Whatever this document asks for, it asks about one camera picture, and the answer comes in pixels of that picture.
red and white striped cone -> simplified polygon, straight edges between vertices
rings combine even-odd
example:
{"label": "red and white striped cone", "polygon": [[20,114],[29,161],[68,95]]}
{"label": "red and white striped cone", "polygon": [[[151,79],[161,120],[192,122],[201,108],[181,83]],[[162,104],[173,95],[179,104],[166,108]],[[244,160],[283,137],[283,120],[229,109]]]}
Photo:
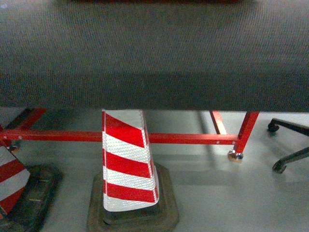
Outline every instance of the red and white striped cone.
{"label": "red and white striped cone", "polygon": [[102,119],[104,208],[121,212],[155,205],[159,187],[143,111],[103,110]]}
{"label": "red and white striped cone", "polygon": [[0,218],[8,214],[20,198],[30,173],[4,146],[0,146]]}

black chair leg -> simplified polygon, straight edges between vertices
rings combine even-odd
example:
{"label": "black chair leg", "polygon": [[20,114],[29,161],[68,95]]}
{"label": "black chair leg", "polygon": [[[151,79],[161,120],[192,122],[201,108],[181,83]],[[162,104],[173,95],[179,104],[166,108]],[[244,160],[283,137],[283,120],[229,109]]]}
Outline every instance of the black chair leg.
{"label": "black chair leg", "polygon": [[284,172],[287,163],[291,163],[307,157],[309,157],[309,147],[281,158],[275,163],[275,165],[272,167],[272,170],[276,173],[281,174]]}
{"label": "black chair leg", "polygon": [[309,127],[305,127],[303,125],[299,125],[299,124],[284,121],[284,120],[279,120],[277,118],[273,118],[272,121],[269,123],[268,131],[272,133],[276,132],[277,130],[279,130],[278,125],[286,127],[298,133],[304,134],[306,136],[309,136]]}

traffic cone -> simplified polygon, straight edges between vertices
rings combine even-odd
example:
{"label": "traffic cone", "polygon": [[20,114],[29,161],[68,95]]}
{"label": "traffic cone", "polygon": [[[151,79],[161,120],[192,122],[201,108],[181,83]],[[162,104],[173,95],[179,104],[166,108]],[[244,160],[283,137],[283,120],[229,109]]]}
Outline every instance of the traffic cone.
{"label": "traffic cone", "polygon": [[128,211],[159,200],[157,173],[140,110],[103,111],[104,208]]}
{"label": "traffic cone", "polygon": [[0,231],[28,232],[42,227],[60,178],[57,169],[26,168],[0,146]]}
{"label": "traffic cone", "polygon": [[169,172],[153,162],[143,111],[103,110],[102,125],[103,172],[94,179],[88,230],[174,228],[179,216]]}
{"label": "traffic cone", "polygon": [[0,147],[0,214],[7,215],[25,190],[30,173],[4,146]]}

chair caster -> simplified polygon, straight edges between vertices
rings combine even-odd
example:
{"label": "chair caster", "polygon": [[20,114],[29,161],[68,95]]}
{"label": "chair caster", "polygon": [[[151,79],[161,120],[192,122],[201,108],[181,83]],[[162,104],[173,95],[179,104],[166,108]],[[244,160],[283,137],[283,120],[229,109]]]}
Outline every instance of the chair caster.
{"label": "chair caster", "polygon": [[272,167],[272,170],[279,174],[283,173],[285,169],[286,169],[286,165],[281,163],[280,161],[276,162],[274,166]]}
{"label": "chair caster", "polygon": [[275,125],[275,124],[272,124],[272,123],[269,123],[268,125],[268,131],[270,133],[275,133],[277,130],[279,130],[279,126]]}
{"label": "chair caster", "polygon": [[227,157],[229,160],[234,162],[241,162],[243,158],[242,153],[237,153],[235,150],[231,150],[228,152]]}

red stripe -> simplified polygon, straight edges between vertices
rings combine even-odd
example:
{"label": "red stripe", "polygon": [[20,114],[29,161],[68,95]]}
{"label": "red stripe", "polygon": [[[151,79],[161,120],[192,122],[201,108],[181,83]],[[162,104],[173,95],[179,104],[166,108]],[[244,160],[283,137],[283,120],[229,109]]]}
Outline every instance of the red stripe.
{"label": "red stripe", "polygon": [[109,152],[106,152],[106,165],[108,169],[120,173],[146,178],[151,177],[147,163],[126,159]]}
{"label": "red stripe", "polygon": [[150,168],[151,168],[151,175],[154,175],[155,174],[155,169],[154,169],[153,156],[150,156]]}
{"label": "red stripe", "polygon": [[105,111],[102,111],[102,131],[105,131],[105,129],[104,129],[104,127],[105,127],[105,116],[106,116]]}
{"label": "red stripe", "polygon": [[106,181],[103,179],[103,192],[106,193]]}
{"label": "red stripe", "polygon": [[0,166],[0,183],[24,169],[24,165],[22,165],[17,159]]}
{"label": "red stripe", "polygon": [[114,138],[144,148],[141,130],[108,114],[105,115],[106,133]]}
{"label": "red stripe", "polygon": [[159,197],[158,187],[156,186],[154,190],[155,190],[155,197],[158,199]]}
{"label": "red stripe", "polygon": [[107,183],[107,195],[128,201],[155,202],[154,192],[152,190],[129,188],[110,183]]}
{"label": "red stripe", "polygon": [[20,198],[20,195],[24,191],[25,188],[21,188],[17,192],[13,193],[11,196],[5,198],[4,200],[0,201],[0,205],[2,209],[8,214],[11,209],[15,206],[16,202]]}

